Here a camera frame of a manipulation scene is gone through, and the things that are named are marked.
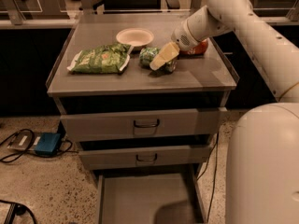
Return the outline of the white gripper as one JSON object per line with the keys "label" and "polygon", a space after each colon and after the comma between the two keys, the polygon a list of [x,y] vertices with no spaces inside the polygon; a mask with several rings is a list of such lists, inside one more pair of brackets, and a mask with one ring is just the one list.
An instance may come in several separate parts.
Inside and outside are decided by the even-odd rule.
{"label": "white gripper", "polygon": [[173,31],[171,39],[174,42],[165,44],[153,58],[149,67],[156,71],[179,55],[179,49],[188,51],[199,44],[200,32],[190,19],[182,21]]}

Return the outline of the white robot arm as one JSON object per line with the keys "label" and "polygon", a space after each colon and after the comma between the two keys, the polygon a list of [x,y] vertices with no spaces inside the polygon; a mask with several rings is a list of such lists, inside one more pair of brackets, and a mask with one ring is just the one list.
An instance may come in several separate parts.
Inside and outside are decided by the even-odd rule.
{"label": "white robot arm", "polygon": [[150,67],[229,31],[276,101],[248,111],[232,132],[225,224],[299,224],[299,49],[258,17],[249,0],[207,0],[174,30]]}

